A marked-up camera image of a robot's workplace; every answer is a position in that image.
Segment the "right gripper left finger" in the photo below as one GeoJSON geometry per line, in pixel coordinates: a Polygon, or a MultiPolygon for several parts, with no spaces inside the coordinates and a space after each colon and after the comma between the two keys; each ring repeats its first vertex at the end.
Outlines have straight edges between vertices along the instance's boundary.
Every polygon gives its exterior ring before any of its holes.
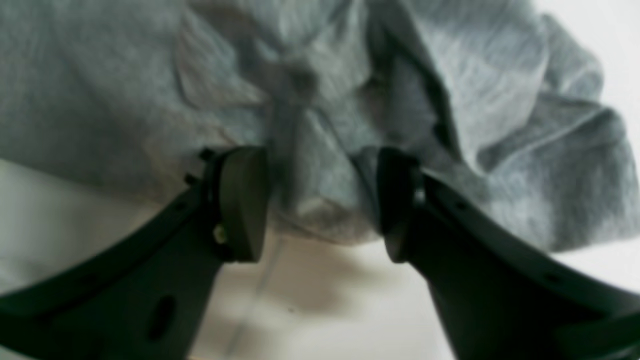
{"type": "Polygon", "coordinates": [[[36,360],[185,360],[215,278],[265,243],[265,148],[204,150],[201,178],[112,248],[1,298],[1,345],[36,360]]]}

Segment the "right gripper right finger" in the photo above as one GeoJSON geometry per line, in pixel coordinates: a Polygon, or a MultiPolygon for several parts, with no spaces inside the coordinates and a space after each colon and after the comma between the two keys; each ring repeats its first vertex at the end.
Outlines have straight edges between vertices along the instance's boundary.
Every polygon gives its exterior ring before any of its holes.
{"type": "Polygon", "coordinates": [[[395,148],[377,157],[390,259],[425,279],[457,360],[637,360],[639,296],[514,237],[395,148]]]}

